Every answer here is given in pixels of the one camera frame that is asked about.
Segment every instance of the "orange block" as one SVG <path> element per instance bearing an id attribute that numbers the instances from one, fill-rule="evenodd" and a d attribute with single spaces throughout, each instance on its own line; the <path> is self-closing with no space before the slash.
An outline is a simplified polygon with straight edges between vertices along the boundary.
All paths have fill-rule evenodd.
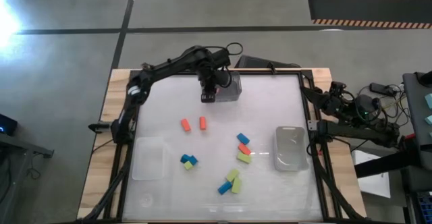
<path id="1" fill-rule="evenodd" d="M 200 117 L 200 129 L 205 130 L 207 128 L 207 125 L 205 123 L 205 117 Z"/>
<path id="2" fill-rule="evenodd" d="M 240 143 L 238 145 L 238 150 L 240 150 L 241 152 L 243 152 L 243 154 L 245 154 L 245 155 L 250 155 L 249 148 L 245 144 L 243 144 L 243 143 Z"/>
<path id="3" fill-rule="evenodd" d="M 182 120 L 181 120 L 181 123 L 182 123 L 182 126 L 183 126 L 183 130 L 184 130 L 185 132 L 190 131 L 190 125 L 189 125 L 189 122 L 188 122 L 187 119 L 182 119 Z"/>

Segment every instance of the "lime green block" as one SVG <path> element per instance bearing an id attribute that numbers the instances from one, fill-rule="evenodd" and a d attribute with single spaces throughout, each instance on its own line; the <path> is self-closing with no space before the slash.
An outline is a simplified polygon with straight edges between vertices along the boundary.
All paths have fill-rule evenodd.
<path id="1" fill-rule="evenodd" d="M 192 163 L 190 163 L 190 161 L 187 161 L 183 164 L 183 166 L 186 170 L 189 170 L 189 169 L 193 168 L 194 165 L 192 165 Z"/>
<path id="2" fill-rule="evenodd" d="M 250 156 L 248 156 L 246 154 L 243 154 L 241 152 L 239 152 L 237 154 L 237 159 L 240 160 L 240 161 L 244 161 L 245 163 L 248 163 L 248 164 L 252 161 L 252 157 L 250 157 Z"/>
<path id="3" fill-rule="evenodd" d="M 238 174 L 239 174 L 239 173 L 238 173 L 238 170 L 237 170 L 237 169 L 232 169 L 232 170 L 230 171 L 230 173 L 228 173 L 228 175 L 227 175 L 226 178 L 227 178 L 228 181 L 233 181 L 234 178 L 236 178 Z"/>
<path id="4" fill-rule="evenodd" d="M 242 180 L 240 180 L 238 177 L 236 177 L 234 179 L 234 183 L 232 185 L 231 192 L 236 193 L 236 194 L 240 193 L 240 186 L 241 185 L 242 185 Z"/>

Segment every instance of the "foam block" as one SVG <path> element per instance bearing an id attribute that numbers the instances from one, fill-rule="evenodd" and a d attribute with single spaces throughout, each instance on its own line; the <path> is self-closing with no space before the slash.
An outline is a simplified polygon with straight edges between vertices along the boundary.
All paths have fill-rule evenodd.
<path id="1" fill-rule="evenodd" d="M 240 150 L 241 152 L 243 152 L 243 154 L 245 155 L 250 155 L 250 150 L 247 146 L 245 146 L 243 143 L 240 143 L 238 145 L 238 150 Z"/>
<path id="2" fill-rule="evenodd" d="M 217 191 L 220 193 L 220 194 L 224 194 L 226 191 L 228 191 L 230 188 L 232 187 L 232 184 L 231 184 L 231 182 L 230 181 L 226 181 L 221 187 L 219 187 L 218 189 L 217 189 Z"/>
<path id="3" fill-rule="evenodd" d="M 182 123 L 182 126 L 183 126 L 183 130 L 184 130 L 185 132 L 190 131 L 190 125 L 189 125 L 189 122 L 188 122 L 187 119 L 182 119 L 182 120 L 181 120 L 181 123 Z"/>
<path id="4" fill-rule="evenodd" d="M 432 93 L 425 96 L 427 105 L 430 109 L 432 109 Z"/>
<path id="5" fill-rule="evenodd" d="M 242 185 L 242 180 L 238 177 L 234 179 L 234 183 L 232 184 L 231 192 L 238 194 L 240 193 L 240 186 Z"/>
<path id="6" fill-rule="evenodd" d="M 186 170 L 189 170 L 189 169 L 193 168 L 194 165 L 192 165 L 192 163 L 190 163 L 190 161 L 187 161 L 183 164 L 183 166 Z"/>
<path id="7" fill-rule="evenodd" d="M 425 120 L 429 125 L 432 125 L 432 115 L 427 117 Z"/>
<path id="8" fill-rule="evenodd" d="M 192 165 L 195 166 L 195 164 L 198 162 L 198 160 L 196 160 L 196 158 L 194 157 L 194 155 L 189 157 L 189 161 L 190 163 L 192 163 Z"/>
<path id="9" fill-rule="evenodd" d="M 250 157 L 248 155 L 245 155 L 245 154 L 243 154 L 241 152 L 239 152 L 237 154 L 237 159 L 240 160 L 240 161 L 244 161 L 245 163 L 248 163 L 248 164 L 252 161 L 252 157 Z"/>
<path id="10" fill-rule="evenodd" d="M 200 117 L 200 130 L 206 130 L 207 124 L 205 122 L 205 117 Z"/>
<path id="11" fill-rule="evenodd" d="M 232 169 L 228 173 L 228 175 L 226 176 L 226 178 L 227 178 L 228 181 L 233 181 L 237 177 L 238 174 L 239 174 L 239 172 L 238 172 L 237 169 Z"/>
<path id="12" fill-rule="evenodd" d="M 182 163 L 186 163 L 187 161 L 189 161 L 190 157 L 186 154 L 183 154 L 182 158 L 180 159 L 180 161 Z"/>
<path id="13" fill-rule="evenodd" d="M 240 133 L 240 134 L 237 135 L 237 139 L 239 141 L 241 141 L 241 143 L 243 143 L 243 144 L 248 144 L 249 143 L 249 139 L 244 134 L 242 134 L 242 133 Z"/>

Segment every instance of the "wooden table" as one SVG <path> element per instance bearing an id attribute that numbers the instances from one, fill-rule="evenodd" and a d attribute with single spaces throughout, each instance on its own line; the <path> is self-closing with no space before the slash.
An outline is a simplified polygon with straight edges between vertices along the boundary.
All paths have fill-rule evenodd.
<path id="1" fill-rule="evenodd" d="M 300 70 L 300 69 L 279 69 L 279 70 Z M 329 90 L 331 83 L 331 74 L 329 68 L 311 68 L 313 72 L 315 86 Z M 126 84 L 129 81 L 130 69 L 114 69 L 109 80 L 105 102 L 103 104 L 101 121 L 113 121 L 119 117 L 119 113 L 123 107 L 126 96 Z M 329 119 L 326 115 L 322 115 L 324 119 Z M 95 140 L 94 147 L 100 146 L 104 142 L 111 139 L 110 133 L 98 134 Z M 87 172 L 86 183 L 82 193 L 78 217 L 86 216 L 95 204 L 101 199 L 102 195 L 108 187 L 113 157 L 115 152 L 114 143 L 98 149 L 93 154 L 90 160 L 90 166 Z M 348 145 L 338 141 L 333 141 L 329 144 L 329 152 L 331 164 L 336 180 L 336 185 L 345 196 L 346 200 L 354 207 L 354 209 L 362 216 L 366 216 L 365 206 L 363 204 L 360 188 L 358 186 L 357 176 L 354 170 L 354 163 L 351 158 Z M 327 188 L 325 195 L 330 216 L 334 216 L 331 196 Z M 117 199 L 120 188 L 116 189 L 111 213 L 117 210 Z"/>

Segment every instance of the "concrete floor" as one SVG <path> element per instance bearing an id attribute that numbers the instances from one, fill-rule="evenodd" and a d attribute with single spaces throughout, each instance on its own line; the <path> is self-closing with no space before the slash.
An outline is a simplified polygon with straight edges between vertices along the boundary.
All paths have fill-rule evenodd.
<path id="1" fill-rule="evenodd" d="M 127 1 L 0 0 L 0 15 L 9 14 L 19 29 L 120 28 Z M 307 0 L 135 0 L 129 27 L 299 25 L 311 25 Z M 20 122 L 19 138 L 55 149 L 50 161 L 35 159 L 42 177 L 26 180 L 14 223 L 75 219 L 95 138 L 87 125 L 99 118 L 118 37 L 13 35 L 0 47 L 0 113 Z M 247 55 L 330 67 L 333 79 L 352 92 L 370 82 L 399 84 L 405 72 L 431 69 L 432 30 L 129 34 L 119 67 L 157 64 L 192 45 L 232 41 L 241 42 Z M 380 214 L 397 213 L 392 205 L 399 203 L 365 200 L 370 217 L 403 221 Z"/>

